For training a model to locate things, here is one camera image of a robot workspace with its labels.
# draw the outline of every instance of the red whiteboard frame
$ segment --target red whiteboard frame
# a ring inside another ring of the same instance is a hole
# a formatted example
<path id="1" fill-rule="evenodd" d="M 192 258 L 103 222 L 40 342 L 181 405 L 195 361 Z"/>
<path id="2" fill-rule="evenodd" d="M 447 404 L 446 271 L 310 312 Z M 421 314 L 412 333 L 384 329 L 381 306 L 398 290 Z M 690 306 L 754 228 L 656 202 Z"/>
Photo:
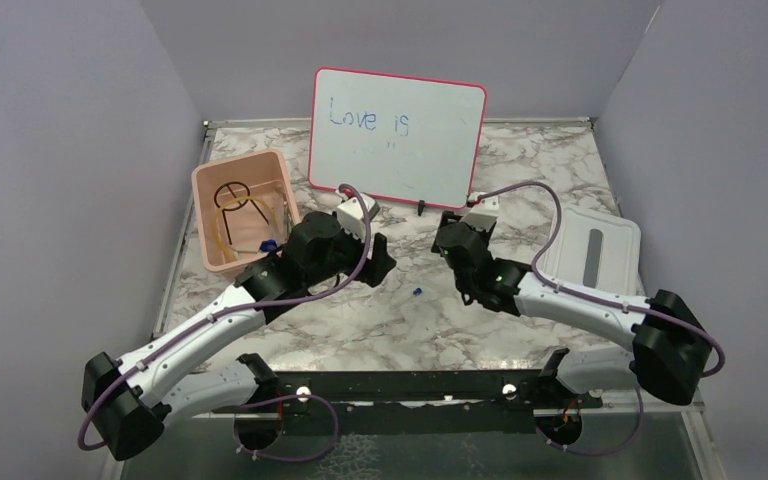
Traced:
<path id="1" fill-rule="evenodd" d="M 383 72 L 373 72 L 370 70 L 358 70 L 353 68 L 342 68 L 342 67 L 319 67 L 316 70 L 316 73 L 313 74 L 313 102 L 312 108 L 310 112 L 310 143 L 308 144 L 308 153 L 307 153 L 307 181 L 310 184 L 311 187 L 316 188 L 318 190 L 331 190 L 334 191 L 337 189 L 337 185 L 334 185 L 333 187 L 327 186 L 327 185 L 317 185 L 313 183 L 313 181 L 310 179 L 310 171 L 311 167 L 313 166 L 313 120 L 314 115 L 316 114 L 316 79 L 319 77 L 319 72 L 322 70 L 334 70 L 338 72 L 349 72 L 349 73 L 360 73 L 364 75 L 378 75 L 381 77 L 393 77 L 393 78 L 404 78 L 408 80 L 419 80 L 422 82 L 433 82 L 433 83 L 447 83 L 450 85 L 461 85 L 464 87 L 474 87 L 474 88 L 480 88 L 484 92 L 484 105 L 481 106 L 481 121 L 478 124 L 478 137 L 475 139 L 475 155 L 472 158 L 472 170 L 469 173 L 469 186 L 467 187 L 467 196 L 469 196 L 470 192 L 472 192 L 472 180 L 475 177 L 475 164 L 478 161 L 478 145 L 481 142 L 481 129 L 484 128 L 484 112 L 487 109 L 487 89 L 484 88 L 483 85 L 479 85 L 477 83 L 467 83 L 467 82 L 454 82 L 450 80 L 440 80 L 437 78 L 426 78 L 426 77 L 417 77 L 412 75 L 399 75 L 395 73 L 383 73 Z M 402 203 L 412 203 L 414 205 L 418 204 L 418 200 L 409 200 L 407 198 L 397 198 L 397 197 L 390 197 L 387 195 L 378 195 L 375 193 L 370 192 L 363 192 L 367 195 L 374 197 L 374 198 L 380 198 L 382 200 L 392 200 L 394 202 L 402 202 Z M 466 198 L 464 198 L 464 203 L 462 205 L 440 205 L 435 203 L 427 203 L 426 206 L 428 207 L 436 207 L 436 208 L 452 208 L 452 209 L 459 209 L 466 207 Z"/>

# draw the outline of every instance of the metal bar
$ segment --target metal bar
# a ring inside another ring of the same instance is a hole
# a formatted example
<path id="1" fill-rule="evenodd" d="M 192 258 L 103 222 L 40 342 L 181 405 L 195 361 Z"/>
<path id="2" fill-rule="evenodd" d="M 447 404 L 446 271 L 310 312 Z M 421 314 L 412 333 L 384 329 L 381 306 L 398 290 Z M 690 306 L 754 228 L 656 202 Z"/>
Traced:
<path id="1" fill-rule="evenodd" d="M 725 480 L 725 469 L 708 432 L 705 417 L 701 412 L 684 412 L 681 416 L 702 480 Z"/>
<path id="2" fill-rule="evenodd" d="M 558 118 L 536 118 L 536 117 L 509 117 L 509 118 L 485 118 L 486 124 L 522 124 L 527 126 L 572 126 L 572 127 L 590 127 L 591 119 L 589 117 L 558 117 Z M 296 118 L 269 118 L 252 120 L 215 120 L 207 122 L 208 128 L 289 128 L 289 127 L 309 127 L 310 117 Z"/>
<path id="3" fill-rule="evenodd" d="M 207 163 L 210 159 L 210 152 L 213 150 L 213 140 L 216 138 L 216 129 L 208 126 L 207 131 L 204 134 L 204 141 L 201 144 L 201 153 L 199 154 L 198 164 L 202 165 Z M 178 248 L 175 250 L 172 258 L 172 264 L 169 267 L 169 275 L 166 278 L 166 286 L 163 288 L 163 298 L 160 302 L 160 309 L 157 312 L 157 320 L 154 322 L 154 330 L 152 337 L 156 338 L 163 335 L 163 331 L 166 328 L 166 322 L 169 318 L 169 307 L 172 305 L 175 299 L 175 294 L 178 289 L 178 280 L 181 278 L 181 268 L 183 266 L 184 252 L 187 249 L 187 232 L 190 229 L 190 222 L 195 213 L 195 206 L 193 203 L 193 193 L 190 191 L 189 199 L 187 200 L 187 209 L 184 214 L 184 221 L 181 223 L 181 229 L 178 231 Z"/>

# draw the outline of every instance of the white tray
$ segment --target white tray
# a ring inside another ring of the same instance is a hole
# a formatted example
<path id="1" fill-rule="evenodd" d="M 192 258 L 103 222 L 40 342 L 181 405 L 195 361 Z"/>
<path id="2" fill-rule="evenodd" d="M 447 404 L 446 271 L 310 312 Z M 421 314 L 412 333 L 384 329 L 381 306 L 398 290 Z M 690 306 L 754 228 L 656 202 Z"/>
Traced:
<path id="1" fill-rule="evenodd" d="M 542 272 L 621 295 L 637 293 L 640 227 L 631 220 L 564 206 L 555 243 L 540 259 Z"/>

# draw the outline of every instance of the wire inside bin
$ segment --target wire inside bin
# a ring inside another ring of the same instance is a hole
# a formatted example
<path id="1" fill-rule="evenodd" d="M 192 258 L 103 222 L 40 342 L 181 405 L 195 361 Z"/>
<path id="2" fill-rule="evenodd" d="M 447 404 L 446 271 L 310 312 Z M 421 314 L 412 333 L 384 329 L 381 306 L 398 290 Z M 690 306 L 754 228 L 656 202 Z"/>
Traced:
<path id="1" fill-rule="evenodd" d="M 216 205 L 216 208 L 221 208 L 222 206 L 219 204 L 219 195 L 222 193 L 222 190 L 228 190 L 228 192 L 231 194 L 232 197 L 238 198 L 237 193 L 234 192 L 234 189 L 231 188 L 231 186 L 240 186 L 246 190 L 246 194 L 243 195 L 244 197 L 251 197 L 251 189 L 248 185 L 246 185 L 243 182 L 228 182 L 222 184 L 219 188 L 216 189 L 215 192 L 213 192 L 213 204 Z M 259 206 L 257 206 L 257 203 L 250 202 L 248 199 L 243 200 L 240 202 L 240 204 L 234 208 L 226 207 L 222 210 L 222 223 L 225 224 L 225 234 L 228 237 L 228 245 L 234 244 L 234 239 L 231 238 L 231 229 L 228 227 L 228 217 L 227 212 L 235 212 L 243 207 L 245 207 L 247 204 L 251 203 L 254 208 L 257 209 L 257 213 L 260 214 L 260 217 L 263 218 L 263 221 L 266 222 L 267 225 L 269 225 L 269 220 L 266 218 L 266 215 L 263 214 L 263 210 L 260 209 Z"/>

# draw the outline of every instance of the small blue cap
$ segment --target small blue cap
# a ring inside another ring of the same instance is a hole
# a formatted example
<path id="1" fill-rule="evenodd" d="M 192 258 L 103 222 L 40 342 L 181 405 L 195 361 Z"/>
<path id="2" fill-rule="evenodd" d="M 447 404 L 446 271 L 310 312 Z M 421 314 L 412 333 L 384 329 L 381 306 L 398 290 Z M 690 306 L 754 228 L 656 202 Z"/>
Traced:
<path id="1" fill-rule="evenodd" d="M 261 252 L 271 252 L 276 248 L 278 248 L 278 242 L 276 242 L 275 240 L 270 239 L 270 240 L 264 240 L 260 242 Z"/>

